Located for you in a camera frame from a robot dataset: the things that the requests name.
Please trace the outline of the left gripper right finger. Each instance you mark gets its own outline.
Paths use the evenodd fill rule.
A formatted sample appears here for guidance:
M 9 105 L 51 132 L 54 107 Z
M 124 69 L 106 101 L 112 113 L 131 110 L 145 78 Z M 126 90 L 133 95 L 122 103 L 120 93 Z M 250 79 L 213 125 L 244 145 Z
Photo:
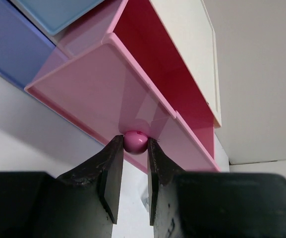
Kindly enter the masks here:
M 148 140 L 150 225 L 156 238 L 286 238 L 286 178 L 187 172 Z

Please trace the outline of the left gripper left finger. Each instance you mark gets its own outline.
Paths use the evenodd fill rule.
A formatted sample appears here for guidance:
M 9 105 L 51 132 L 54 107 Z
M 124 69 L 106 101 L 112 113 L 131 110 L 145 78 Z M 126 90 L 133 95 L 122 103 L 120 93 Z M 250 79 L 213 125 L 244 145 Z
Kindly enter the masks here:
M 0 238 L 109 238 L 117 223 L 123 136 L 52 177 L 0 172 Z

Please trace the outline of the pink drawer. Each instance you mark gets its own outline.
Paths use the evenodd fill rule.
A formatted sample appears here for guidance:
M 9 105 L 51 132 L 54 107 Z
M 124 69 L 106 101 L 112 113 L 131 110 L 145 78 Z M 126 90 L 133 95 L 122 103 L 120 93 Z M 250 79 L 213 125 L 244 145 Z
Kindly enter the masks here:
M 217 171 L 217 120 L 148 0 L 73 22 L 26 92 L 102 144 L 137 131 L 190 171 Z

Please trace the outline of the white drawer cabinet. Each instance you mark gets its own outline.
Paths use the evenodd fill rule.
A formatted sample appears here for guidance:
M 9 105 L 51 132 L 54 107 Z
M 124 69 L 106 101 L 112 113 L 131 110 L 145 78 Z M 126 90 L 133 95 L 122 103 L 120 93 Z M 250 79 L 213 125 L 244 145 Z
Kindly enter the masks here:
M 115 34 L 164 96 L 186 73 L 222 124 L 216 35 L 201 0 L 102 0 L 54 36 L 38 27 L 69 58 Z

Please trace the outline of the light blue drawer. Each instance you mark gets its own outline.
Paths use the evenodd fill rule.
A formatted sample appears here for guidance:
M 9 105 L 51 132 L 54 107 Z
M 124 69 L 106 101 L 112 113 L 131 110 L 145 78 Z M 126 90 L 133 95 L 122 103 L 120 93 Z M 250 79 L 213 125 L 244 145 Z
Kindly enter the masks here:
M 13 0 L 12 3 L 34 24 L 54 36 L 101 0 Z

